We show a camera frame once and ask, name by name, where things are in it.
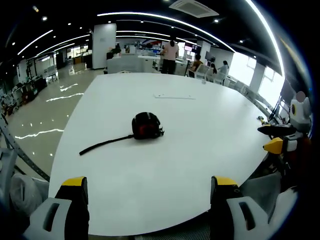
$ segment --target person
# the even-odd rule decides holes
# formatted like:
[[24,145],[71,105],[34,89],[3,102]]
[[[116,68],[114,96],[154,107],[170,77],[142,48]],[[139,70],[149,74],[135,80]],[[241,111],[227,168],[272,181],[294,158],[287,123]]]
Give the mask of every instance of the person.
[[205,80],[209,82],[214,82],[214,79],[217,74],[216,65],[214,63],[211,63],[211,67],[208,69],[208,71],[205,74]]
[[214,63],[211,63],[211,68],[212,68],[213,74],[217,74],[218,73],[218,71],[216,69],[216,65]]
[[191,70],[193,72],[197,71],[197,69],[200,66],[200,64],[204,64],[202,61],[200,61],[200,59],[201,59],[201,55],[200,54],[196,54],[194,58],[195,58],[195,61],[193,62],[193,65],[191,67]]
[[176,70],[176,58],[179,54],[179,46],[175,43],[176,38],[171,36],[170,42],[164,45],[161,52],[163,55],[162,74],[174,74]]
[[226,76],[228,74],[228,69],[229,69],[228,62],[226,60],[224,60],[223,61],[223,66],[218,68],[219,72],[218,72],[217,77],[216,77],[216,79],[221,80],[221,84],[222,85],[225,83],[225,78],[226,78]]

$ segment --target woman in pink shirt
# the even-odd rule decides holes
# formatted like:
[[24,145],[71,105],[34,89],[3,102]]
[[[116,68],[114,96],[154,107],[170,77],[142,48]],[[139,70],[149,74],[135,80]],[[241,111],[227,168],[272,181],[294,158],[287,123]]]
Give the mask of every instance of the woman in pink shirt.
[[162,74],[175,74],[176,70],[176,58],[179,54],[179,46],[175,43],[175,37],[171,36],[170,40],[170,42],[164,45],[161,53],[163,55]]

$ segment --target yellow robot part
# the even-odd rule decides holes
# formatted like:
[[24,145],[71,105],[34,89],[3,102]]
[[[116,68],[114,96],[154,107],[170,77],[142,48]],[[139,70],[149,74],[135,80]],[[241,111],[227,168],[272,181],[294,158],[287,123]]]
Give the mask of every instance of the yellow robot part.
[[281,154],[284,141],[280,137],[272,139],[263,146],[263,149],[272,154]]
[[84,178],[85,178],[84,176],[70,178],[70,179],[64,181],[62,183],[62,186],[81,186]]
[[234,180],[224,176],[214,176],[218,185],[238,185]]

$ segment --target black ceiling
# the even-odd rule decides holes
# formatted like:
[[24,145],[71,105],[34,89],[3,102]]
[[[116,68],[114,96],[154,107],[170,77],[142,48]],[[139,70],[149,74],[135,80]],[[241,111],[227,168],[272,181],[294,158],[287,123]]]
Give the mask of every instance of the black ceiling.
[[[5,3],[6,5],[2,8],[0,16],[4,27],[0,38],[0,62],[3,62],[0,66],[0,75],[6,71],[4,67],[16,65],[22,59],[22,56],[31,58],[60,42],[86,35],[89,29],[94,29],[94,25],[105,24],[108,21],[116,22],[118,31],[134,30],[166,35],[174,34],[176,37],[193,42],[202,40],[201,37],[204,37],[218,44],[220,48],[227,50],[225,46],[209,36],[179,23],[173,24],[165,19],[136,15],[97,16],[97,14],[101,13],[128,11],[153,13],[179,19],[213,34],[228,44],[239,45],[239,40],[243,40],[244,42],[240,44],[241,46],[265,55],[273,62],[278,63],[276,52],[265,28],[244,0],[198,0],[198,2],[219,13],[217,17],[203,18],[196,18],[169,8],[175,0],[122,0],[117,4],[115,3],[116,1],[112,2],[41,1],[21,2],[19,4],[15,2]],[[260,0],[258,2],[263,5],[269,4],[266,6],[270,7],[271,2],[274,1]],[[35,12],[32,6],[36,6],[39,12]],[[48,20],[42,21],[41,18],[43,16],[47,16]],[[53,30],[53,32],[29,46],[19,56],[17,55],[27,44],[49,30]],[[119,35],[128,35],[128,33],[119,33]],[[80,38],[76,41],[76,44],[85,43],[86,39],[91,41],[92,38]],[[235,49],[239,52],[245,52],[247,55],[252,54],[243,49]]]

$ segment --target monitor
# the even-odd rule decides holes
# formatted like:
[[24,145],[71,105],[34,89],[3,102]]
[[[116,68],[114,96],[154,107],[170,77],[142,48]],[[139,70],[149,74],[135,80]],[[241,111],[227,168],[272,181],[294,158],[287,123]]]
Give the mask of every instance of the monitor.
[[208,61],[211,61],[212,55],[211,55],[210,52],[206,51],[206,53],[205,53],[205,59],[207,59]]
[[200,51],[201,51],[201,46],[198,46],[198,45],[194,45],[192,43],[188,43],[186,42],[185,43],[185,46],[184,46],[184,49],[189,51],[189,52],[193,52],[195,54],[199,54]]
[[184,50],[191,52],[192,51],[192,47],[191,46],[184,46]]

